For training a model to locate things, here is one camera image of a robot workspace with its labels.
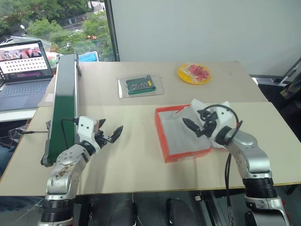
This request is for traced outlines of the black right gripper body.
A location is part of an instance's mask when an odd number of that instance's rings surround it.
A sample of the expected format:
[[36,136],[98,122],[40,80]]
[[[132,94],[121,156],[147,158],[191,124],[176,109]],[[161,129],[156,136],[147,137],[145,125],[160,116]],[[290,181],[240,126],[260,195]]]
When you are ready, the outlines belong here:
[[217,113],[211,113],[211,115],[206,119],[201,119],[205,123],[203,125],[203,130],[201,130],[200,133],[197,133],[197,137],[201,137],[203,135],[205,135],[206,137],[211,137],[217,126],[217,119]]

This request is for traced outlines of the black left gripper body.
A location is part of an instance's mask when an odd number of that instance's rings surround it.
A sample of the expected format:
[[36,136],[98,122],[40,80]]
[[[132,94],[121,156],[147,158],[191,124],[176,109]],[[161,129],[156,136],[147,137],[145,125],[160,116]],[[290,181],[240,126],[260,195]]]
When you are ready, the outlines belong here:
[[102,130],[98,130],[95,134],[95,141],[99,145],[99,148],[102,149],[107,143],[111,143],[112,139],[110,136],[105,136]]

